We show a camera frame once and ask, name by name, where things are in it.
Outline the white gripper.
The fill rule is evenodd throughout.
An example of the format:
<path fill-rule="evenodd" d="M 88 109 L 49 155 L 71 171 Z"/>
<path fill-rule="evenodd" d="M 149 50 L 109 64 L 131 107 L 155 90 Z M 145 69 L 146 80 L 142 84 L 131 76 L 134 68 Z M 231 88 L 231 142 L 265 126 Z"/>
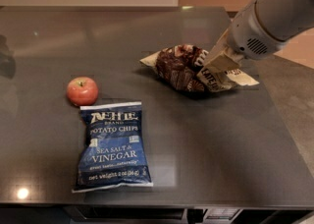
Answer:
<path fill-rule="evenodd" d="M 244 57 L 261 60 L 286 46 L 285 41 L 276 39 L 263 28 L 256 4 L 257 0 L 251 0 L 242 8 L 213 48 L 205 52 L 204 69 L 210 73 L 236 70 Z"/>

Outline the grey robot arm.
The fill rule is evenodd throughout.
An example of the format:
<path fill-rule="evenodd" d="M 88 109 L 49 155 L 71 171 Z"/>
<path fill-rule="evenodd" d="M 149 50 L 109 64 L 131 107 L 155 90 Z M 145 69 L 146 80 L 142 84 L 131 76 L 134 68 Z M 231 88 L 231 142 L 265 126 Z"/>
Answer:
<path fill-rule="evenodd" d="M 314 0 L 251 0 L 235 15 L 203 66 L 212 73 L 237 69 L 243 59 L 261 60 L 314 28 Z"/>

